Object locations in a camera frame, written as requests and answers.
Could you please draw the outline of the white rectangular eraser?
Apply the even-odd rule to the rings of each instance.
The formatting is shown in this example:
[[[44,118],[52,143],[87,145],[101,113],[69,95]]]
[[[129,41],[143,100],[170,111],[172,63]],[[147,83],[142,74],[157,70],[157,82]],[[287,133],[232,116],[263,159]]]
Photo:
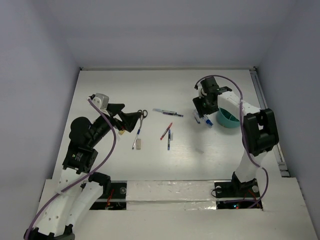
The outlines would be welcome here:
[[[140,138],[137,139],[135,147],[136,147],[136,150],[142,149],[142,140]]]

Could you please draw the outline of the correction fluid bottle blue cap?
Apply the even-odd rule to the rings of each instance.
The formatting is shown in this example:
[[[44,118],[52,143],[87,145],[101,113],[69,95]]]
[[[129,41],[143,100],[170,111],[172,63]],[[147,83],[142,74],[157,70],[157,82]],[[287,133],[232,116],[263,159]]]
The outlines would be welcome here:
[[[206,115],[200,117],[196,109],[193,111],[193,115],[198,124],[205,124],[209,128],[213,126],[211,120]]]

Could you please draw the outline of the blue grip clear pen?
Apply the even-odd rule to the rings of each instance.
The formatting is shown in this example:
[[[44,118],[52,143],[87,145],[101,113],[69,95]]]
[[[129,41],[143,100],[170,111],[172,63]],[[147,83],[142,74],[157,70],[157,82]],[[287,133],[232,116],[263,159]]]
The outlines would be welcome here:
[[[131,147],[132,150],[135,149],[135,146],[136,146],[136,144],[137,144],[137,141],[138,141],[138,137],[139,137],[139,135],[140,135],[140,132],[141,132],[141,127],[139,127],[139,129],[137,130],[137,133],[136,133],[134,142],[133,142],[132,147]]]

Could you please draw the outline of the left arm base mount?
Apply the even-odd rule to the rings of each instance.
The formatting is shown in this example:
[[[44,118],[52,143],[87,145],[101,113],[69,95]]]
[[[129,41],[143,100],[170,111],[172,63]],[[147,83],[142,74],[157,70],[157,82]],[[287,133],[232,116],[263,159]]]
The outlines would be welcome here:
[[[90,210],[126,210],[127,207],[127,182],[111,181],[106,189],[94,181],[85,181],[82,185],[82,192],[89,191],[89,196],[94,188],[102,189],[102,195],[95,200]]]

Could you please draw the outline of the black handled scissors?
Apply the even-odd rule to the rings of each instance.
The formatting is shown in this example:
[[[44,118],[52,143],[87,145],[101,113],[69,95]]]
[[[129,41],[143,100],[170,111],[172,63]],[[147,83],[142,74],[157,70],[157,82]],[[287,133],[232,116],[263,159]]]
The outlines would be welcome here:
[[[140,131],[142,128],[142,125],[143,125],[143,120],[148,116],[148,111],[146,109],[144,109],[144,110],[139,109],[138,112],[140,113],[139,129],[138,129]]]

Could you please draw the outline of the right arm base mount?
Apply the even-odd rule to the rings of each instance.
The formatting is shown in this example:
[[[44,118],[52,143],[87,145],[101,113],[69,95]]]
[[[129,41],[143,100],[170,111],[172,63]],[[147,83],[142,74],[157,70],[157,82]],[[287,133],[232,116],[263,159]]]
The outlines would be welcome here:
[[[255,180],[252,185],[236,190],[231,181],[218,181],[214,183],[211,195],[216,199],[218,210],[262,209],[260,191]]]

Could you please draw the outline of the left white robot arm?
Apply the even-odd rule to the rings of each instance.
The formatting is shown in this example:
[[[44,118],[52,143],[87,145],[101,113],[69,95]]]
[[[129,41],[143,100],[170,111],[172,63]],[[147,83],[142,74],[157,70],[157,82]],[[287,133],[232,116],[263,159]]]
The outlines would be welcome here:
[[[143,111],[124,113],[124,104],[91,103],[100,116],[91,122],[86,117],[70,125],[66,156],[55,194],[38,211],[23,238],[25,240],[73,240],[74,230],[94,202],[110,194],[111,178],[94,167],[95,146],[109,132],[131,132]]]

